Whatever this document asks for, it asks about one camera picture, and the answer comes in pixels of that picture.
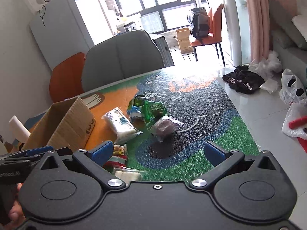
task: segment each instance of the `human hand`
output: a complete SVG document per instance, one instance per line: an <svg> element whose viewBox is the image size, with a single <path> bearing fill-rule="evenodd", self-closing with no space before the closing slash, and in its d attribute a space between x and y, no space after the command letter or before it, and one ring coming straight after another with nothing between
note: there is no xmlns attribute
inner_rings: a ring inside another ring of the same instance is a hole
<svg viewBox="0 0 307 230"><path fill-rule="evenodd" d="M17 191L19 192L22 184L19 183L17 185ZM24 222L25 216L23 215L22 208L17 200L15 200L12 209L9 212L9 218L11 219L11 222L6 224L4 226L5 230L12 230L17 228Z"/></svg>

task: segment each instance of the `table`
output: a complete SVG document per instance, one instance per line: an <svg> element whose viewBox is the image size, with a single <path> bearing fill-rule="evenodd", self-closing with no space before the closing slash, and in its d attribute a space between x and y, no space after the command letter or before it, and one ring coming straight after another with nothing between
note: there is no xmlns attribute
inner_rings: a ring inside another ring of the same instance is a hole
<svg viewBox="0 0 307 230"><path fill-rule="evenodd" d="M101 117L115 107L126 113L129 101L136 94L146 94L151 101L162 101L168 112L184 123L163 143L157 142L150 134L148 125L135 124L143 134L127 143L127 166L146 170L145 180L188 182L207 172L213 167L204 157L207 140L228 150L237 148L245 154L259 153L214 73L198 65L168 67L81 94L96 119L86 149L92 149L102 141L116 139ZM31 119L32 123L37 122L39 117L42 116Z"/></svg>

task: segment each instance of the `black backpack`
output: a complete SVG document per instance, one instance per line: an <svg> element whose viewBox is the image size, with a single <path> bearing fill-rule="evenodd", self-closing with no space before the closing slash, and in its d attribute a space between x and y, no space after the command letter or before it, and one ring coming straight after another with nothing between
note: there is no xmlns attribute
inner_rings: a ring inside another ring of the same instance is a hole
<svg viewBox="0 0 307 230"><path fill-rule="evenodd" d="M207 37L210 31L209 16L206 9L204 7L191 9L187 19L190 24L191 35L204 45L201 38Z"/></svg>

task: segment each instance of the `chair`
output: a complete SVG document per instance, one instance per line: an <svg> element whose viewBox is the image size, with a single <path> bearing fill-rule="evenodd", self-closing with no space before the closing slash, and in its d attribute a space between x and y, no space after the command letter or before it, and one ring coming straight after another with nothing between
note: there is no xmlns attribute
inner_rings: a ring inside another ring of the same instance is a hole
<svg viewBox="0 0 307 230"><path fill-rule="evenodd" d="M160 51L143 30L116 35L89 50L82 72L84 91L164 68Z"/></svg>
<svg viewBox="0 0 307 230"><path fill-rule="evenodd" d="M197 59L197 54L196 54L196 47L203 46L203 45L212 45L215 44L215 49L217 53L217 57L219 57L219 51L217 49L217 44L219 44L222 59L223 59L223 64L225 66L225 60L224 60L224 55L221 47L221 42L222 42L222 11L223 11L224 5L221 4L217 10L215 11L214 15L212 16L212 8L210 8L208 16L210 17L210 32L207 37L202 38L203 44L194 38L192 35L189 36L189 41L191 46L193 47L194 50L194 55L196 61Z"/></svg>
<svg viewBox="0 0 307 230"><path fill-rule="evenodd" d="M77 53L53 69L49 93L54 103L63 101L66 98L72 98L84 92L81 85L84 61L85 54Z"/></svg>

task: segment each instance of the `cartoon character print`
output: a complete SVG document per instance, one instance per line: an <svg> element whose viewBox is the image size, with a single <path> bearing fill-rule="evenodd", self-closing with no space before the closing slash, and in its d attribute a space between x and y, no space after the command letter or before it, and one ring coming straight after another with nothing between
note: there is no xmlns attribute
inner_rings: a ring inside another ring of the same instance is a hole
<svg viewBox="0 0 307 230"><path fill-rule="evenodd" d="M82 97L82 100L89 109L93 109L104 101L104 95L100 92L95 92Z"/></svg>
<svg viewBox="0 0 307 230"><path fill-rule="evenodd" d="M213 76L201 75L173 79L160 71L150 74L137 85L139 94L161 101L167 111L184 123L183 127L159 143L146 139L136 150L136 158L145 167L172 167L224 134L238 112Z"/></svg>

